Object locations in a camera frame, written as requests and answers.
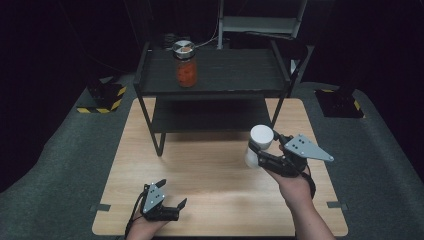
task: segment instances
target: white cup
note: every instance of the white cup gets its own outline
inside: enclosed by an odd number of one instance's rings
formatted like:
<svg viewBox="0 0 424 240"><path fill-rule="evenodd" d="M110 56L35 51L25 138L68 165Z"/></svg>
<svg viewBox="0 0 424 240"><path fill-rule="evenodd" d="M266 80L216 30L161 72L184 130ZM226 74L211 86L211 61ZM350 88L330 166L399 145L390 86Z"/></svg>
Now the white cup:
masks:
<svg viewBox="0 0 424 240"><path fill-rule="evenodd" d="M261 150L266 150L271 146L274 132L268 126L256 125L250 130L250 139L258 144ZM258 155L249 147L247 147L244 160L250 168L259 168Z"/></svg>

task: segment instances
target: gray mat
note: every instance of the gray mat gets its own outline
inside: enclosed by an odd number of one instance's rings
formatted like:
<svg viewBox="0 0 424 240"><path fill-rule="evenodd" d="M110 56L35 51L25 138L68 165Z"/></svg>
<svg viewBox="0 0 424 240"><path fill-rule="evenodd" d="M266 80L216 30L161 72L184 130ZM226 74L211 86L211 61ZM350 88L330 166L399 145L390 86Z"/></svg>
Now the gray mat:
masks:
<svg viewBox="0 0 424 240"><path fill-rule="evenodd" d="M34 168L0 194L0 239L115 239L92 233L96 213L91 209L100 202L135 99L132 75L121 77L120 83L127 92L116 112L80 114L71 109ZM303 100L319 145L336 159L327 167L340 202L347 206L349 227L340 239L421 239L424 187L408 159L359 91L354 97L366 118L323 117L314 89L326 88L336 89L298 84L293 97Z"/></svg>

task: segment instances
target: wooden table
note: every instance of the wooden table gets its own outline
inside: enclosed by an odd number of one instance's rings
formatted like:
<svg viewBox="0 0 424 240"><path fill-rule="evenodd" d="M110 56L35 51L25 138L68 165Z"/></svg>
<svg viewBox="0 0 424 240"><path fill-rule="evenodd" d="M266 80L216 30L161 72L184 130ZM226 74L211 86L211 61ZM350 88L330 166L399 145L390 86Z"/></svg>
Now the wooden table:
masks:
<svg viewBox="0 0 424 240"><path fill-rule="evenodd" d="M155 99L144 100L152 114ZM277 101L267 99L269 112L274 112ZM302 133L316 143L298 99L284 100L275 130L284 135ZM164 205L188 201L179 221L157 236L293 236L291 214L276 182L263 169L250 169L244 162L248 139L248 133L172 133L158 157L139 102L134 100L100 202L110 209L97 211L93 232L123 235L144 184L167 179L161 188ZM269 152L282 154L277 142ZM308 161L317 185L314 204L332 232L344 236L348 229L341 209L327 206L338 200L325 164Z"/></svg>

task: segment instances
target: hand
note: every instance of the hand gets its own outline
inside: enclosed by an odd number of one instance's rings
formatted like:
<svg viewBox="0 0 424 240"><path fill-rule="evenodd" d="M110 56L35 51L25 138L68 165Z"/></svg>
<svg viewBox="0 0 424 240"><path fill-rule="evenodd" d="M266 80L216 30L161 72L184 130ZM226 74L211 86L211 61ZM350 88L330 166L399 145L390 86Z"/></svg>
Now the hand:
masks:
<svg viewBox="0 0 424 240"><path fill-rule="evenodd" d="M150 240L155 236L157 231L169 223L169 221L147 221L141 216L140 207L138 207L133 219L135 221L128 233L127 240Z"/></svg>
<svg viewBox="0 0 424 240"><path fill-rule="evenodd" d="M302 176L299 175L295 178L288 178L266 169L265 171L278 183L280 193L286 200L286 204L289 208L312 205L309 183ZM308 168L305 168L304 172L310 174Z"/></svg>
<svg viewBox="0 0 424 240"><path fill-rule="evenodd" d="M278 183L280 193L292 213L297 239L335 239L314 207L311 190L306 179L300 175L295 178L287 178L266 169L265 171Z"/></svg>

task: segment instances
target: wrist strap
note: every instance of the wrist strap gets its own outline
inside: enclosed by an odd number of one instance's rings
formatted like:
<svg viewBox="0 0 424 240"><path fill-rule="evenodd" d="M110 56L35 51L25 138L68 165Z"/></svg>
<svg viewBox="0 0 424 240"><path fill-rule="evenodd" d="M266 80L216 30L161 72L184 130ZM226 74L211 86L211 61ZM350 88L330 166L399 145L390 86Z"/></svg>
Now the wrist strap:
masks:
<svg viewBox="0 0 424 240"><path fill-rule="evenodd" d="M312 179L312 174L308 175L307 173L301 172L300 175L309 183L309 188L311 189L311 197L314 199L315 192L317 191L317 187L315 185L314 180Z"/></svg>

